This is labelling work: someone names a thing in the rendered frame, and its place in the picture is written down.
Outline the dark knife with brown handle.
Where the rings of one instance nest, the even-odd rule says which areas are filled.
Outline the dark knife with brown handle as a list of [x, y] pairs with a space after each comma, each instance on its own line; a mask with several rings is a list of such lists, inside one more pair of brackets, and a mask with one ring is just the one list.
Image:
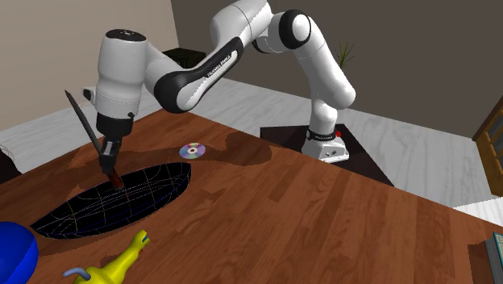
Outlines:
[[[77, 104], [74, 97], [67, 90], [65, 90], [64, 92], [77, 117], [79, 118], [83, 128], [85, 129], [85, 132], [87, 133], [92, 145], [96, 149], [98, 158], [101, 158], [101, 145], [98, 143], [98, 138], [95, 136], [94, 130], [90, 126], [88, 119], [85, 117], [85, 114]], [[106, 176], [109, 178], [110, 183], [115, 190], [122, 190], [124, 188], [121, 177], [116, 173], [115, 169], [112, 169], [109, 173], [106, 173]]]

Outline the black oval plate with lines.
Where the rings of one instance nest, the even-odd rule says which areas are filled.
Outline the black oval plate with lines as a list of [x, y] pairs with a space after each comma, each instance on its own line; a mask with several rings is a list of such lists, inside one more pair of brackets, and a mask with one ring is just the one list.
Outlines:
[[35, 221], [41, 236], [70, 240], [96, 236], [125, 227], [163, 208], [184, 193], [191, 164], [154, 165], [122, 176], [123, 188], [110, 182], [75, 195]]

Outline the shiny compact disc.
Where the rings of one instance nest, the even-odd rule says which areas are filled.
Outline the shiny compact disc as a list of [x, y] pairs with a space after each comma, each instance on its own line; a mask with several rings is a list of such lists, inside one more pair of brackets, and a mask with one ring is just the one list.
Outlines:
[[200, 143], [189, 143], [182, 146], [179, 150], [179, 155], [185, 159], [196, 159], [204, 155], [206, 146]]

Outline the blue bowl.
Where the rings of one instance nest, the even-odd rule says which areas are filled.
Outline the blue bowl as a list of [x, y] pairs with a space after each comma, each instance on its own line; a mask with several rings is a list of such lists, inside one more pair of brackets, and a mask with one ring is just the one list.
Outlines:
[[34, 235], [24, 226], [0, 222], [0, 284], [27, 284], [38, 262]]

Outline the dark robot stand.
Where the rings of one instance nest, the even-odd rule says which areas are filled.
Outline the dark robot stand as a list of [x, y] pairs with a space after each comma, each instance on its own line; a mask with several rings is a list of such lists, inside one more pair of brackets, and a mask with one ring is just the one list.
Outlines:
[[[293, 151], [300, 152], [306, 139], [307, 128], [307, 125], [262, 127], [260, 129], [260, 138], [283, 146], [284, 148], [290, 148]], [[349, 152], [349, 159], [335, 162], [335, 166], [393, 186], [393, 183], [344, 124], [338, 123], [336, 125], [336, 130], [341, 132], [342, 139]]]

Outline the wooden table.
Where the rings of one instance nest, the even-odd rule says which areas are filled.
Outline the wooden table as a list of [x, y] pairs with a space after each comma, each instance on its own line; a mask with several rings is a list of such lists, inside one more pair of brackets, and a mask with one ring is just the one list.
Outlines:
[[71, 284], [139, 230], [150, 243], [125, 284], [472, 284], [468, 248], [502, 227], [200, 116], [158, 111], [135, 122], [118, 156], [127, 173], [179, 160], [188, 189], [137, 223], [79, 240], [39, 237], [28, 284]]

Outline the green potted plant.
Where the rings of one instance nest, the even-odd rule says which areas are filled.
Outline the green potted plant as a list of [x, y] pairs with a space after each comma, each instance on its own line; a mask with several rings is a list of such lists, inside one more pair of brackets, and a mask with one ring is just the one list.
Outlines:
[[337, 59], [339, 60], [339, 67], [343, 69], [347, 63], [355, 57], [352, 53], [354, 48], [354, 44], [350, 44], [349, 42], [339, 42], [339, 50], [337, 54]]

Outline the wooden bookshelf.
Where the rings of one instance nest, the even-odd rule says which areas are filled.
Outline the wooden bookshelf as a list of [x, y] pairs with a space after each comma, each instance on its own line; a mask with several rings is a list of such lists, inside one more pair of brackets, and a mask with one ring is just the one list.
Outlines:
[[503, 197], [503, 96], [472, 137], [491, 194]]

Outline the grey book with teal cover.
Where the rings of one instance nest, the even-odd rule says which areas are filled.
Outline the grey book with teal cover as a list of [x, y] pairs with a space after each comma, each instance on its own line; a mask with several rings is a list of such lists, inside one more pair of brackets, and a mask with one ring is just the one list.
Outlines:
[[494, 232], [484, 242], [493, 284], [503, 284], [503, 235]]

